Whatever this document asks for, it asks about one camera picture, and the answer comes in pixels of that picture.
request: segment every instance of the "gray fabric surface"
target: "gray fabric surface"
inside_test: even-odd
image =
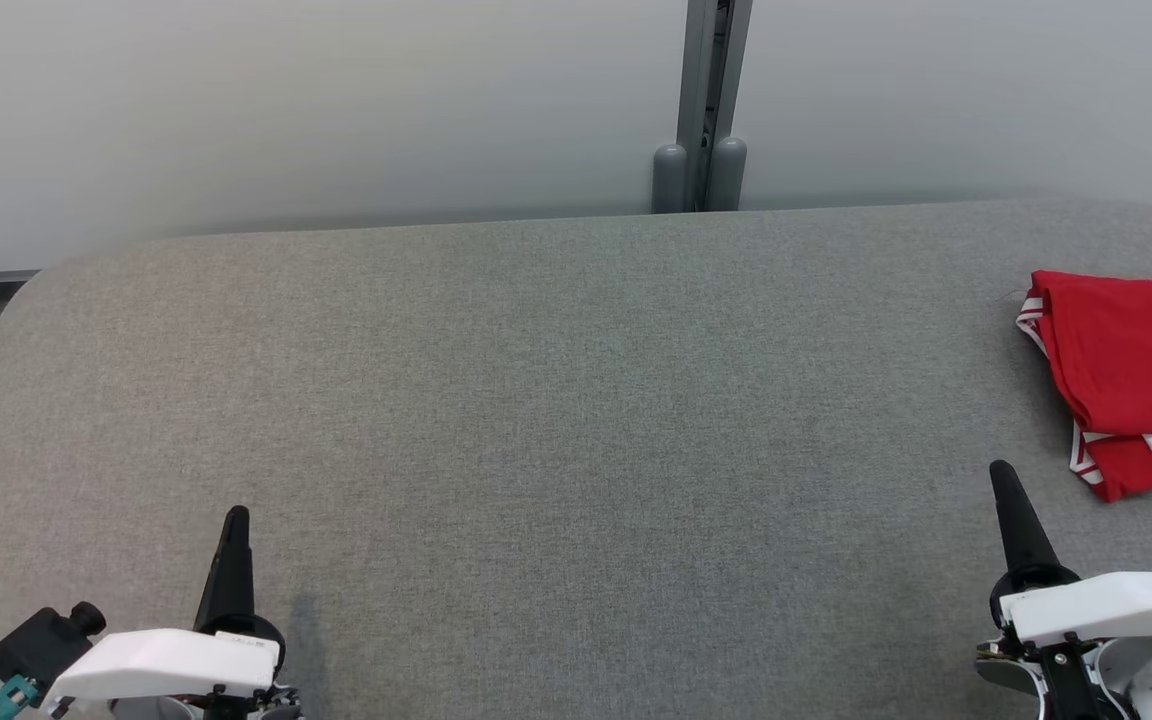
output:
[[[251,506],[257,609],[331,717],[946,717],[1002,570],[1152,569],[1013,326],[1152,276],[1152,209],[979,202],[251,234],[47,270],[0,320],[0,637],[188,626]]]

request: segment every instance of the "robotic arm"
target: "robotic arm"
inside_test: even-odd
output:
[[[37,707],[58,720],[104,702],[118,720],[303,720],[296,689],[275,682],[287,643],[255,614],[250,515],[225,516],[192,630],[112,632],[78,602],[46,607],[0,642],[0,720]]]
[[[1152,573],[1081,579],[1056,560],[1011,465],[990,467],[1007,571],[990,594],[1002,637],[977,647],[977,673],[1031,694],[1039,720],[1152,720]]]

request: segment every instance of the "red cloth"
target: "red cloth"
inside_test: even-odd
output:
[[[1016,324],[1074,412],[1070,469],[1107,502],[1151,491],[1152,281],[1039,270]]]

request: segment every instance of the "white partition panel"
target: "white partition panel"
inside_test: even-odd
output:
[[[0,0],[0,270],[649,210],[685,0]]]
[[[755,0],[742,209],[1152,200],[1152,1]]]

